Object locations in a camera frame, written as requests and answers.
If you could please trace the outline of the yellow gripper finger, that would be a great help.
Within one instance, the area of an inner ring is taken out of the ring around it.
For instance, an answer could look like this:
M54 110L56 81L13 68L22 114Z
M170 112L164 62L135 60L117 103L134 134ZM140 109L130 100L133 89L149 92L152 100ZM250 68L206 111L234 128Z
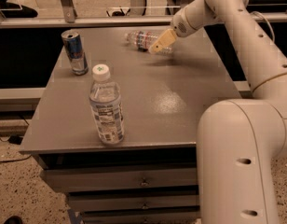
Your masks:
M163 31L156 41L149 47L150 53L158 53L162 51L164 48L172 45L177 39L177 34L173 29L166 29Z

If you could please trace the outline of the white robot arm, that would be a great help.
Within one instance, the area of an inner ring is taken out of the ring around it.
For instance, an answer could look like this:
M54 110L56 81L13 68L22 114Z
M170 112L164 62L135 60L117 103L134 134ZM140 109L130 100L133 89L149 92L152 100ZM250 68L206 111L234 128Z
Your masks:
M202 224L280 224L271 161L287 154L287 58L247 11L248 0L196 0L179 10L153 53L221 22L252 92L210 106L197 132Z

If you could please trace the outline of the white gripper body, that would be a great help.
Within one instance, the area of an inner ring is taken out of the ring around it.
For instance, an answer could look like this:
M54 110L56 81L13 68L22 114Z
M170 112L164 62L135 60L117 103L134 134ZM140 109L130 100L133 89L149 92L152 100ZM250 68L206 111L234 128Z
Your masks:
M194 0L181 8L171 20L171 28L178 37L188 37L204 26L219 21L205 0Z

